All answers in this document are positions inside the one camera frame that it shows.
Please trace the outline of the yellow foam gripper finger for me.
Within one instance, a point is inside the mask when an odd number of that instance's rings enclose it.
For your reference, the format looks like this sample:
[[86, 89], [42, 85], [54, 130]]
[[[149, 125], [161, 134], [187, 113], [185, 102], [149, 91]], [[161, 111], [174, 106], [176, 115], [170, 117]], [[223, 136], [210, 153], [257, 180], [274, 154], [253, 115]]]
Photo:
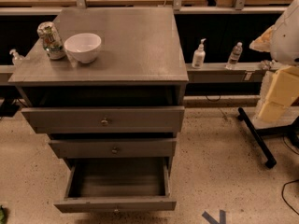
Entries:
[[299, 97], [299, 67], [282, 66], [263, 77], [255, 118], [265, 123], [278, 121]]
[[270, 26], [258, 38], [249, 44], [249, 48], [259, 52], [269, 52], [272, 31], [273, 27]]

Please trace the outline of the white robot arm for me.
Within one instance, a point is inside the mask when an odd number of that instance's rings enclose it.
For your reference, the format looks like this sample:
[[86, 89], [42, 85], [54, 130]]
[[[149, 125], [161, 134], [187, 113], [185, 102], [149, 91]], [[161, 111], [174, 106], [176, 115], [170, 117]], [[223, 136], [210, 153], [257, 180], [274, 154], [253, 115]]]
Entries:
[[299, 97], [299, 0], [293, 0], [274, 25], [253, 40], [250, 49], [269, 52], [282, 66], [263, 79], [256, 119], [278, 121]]

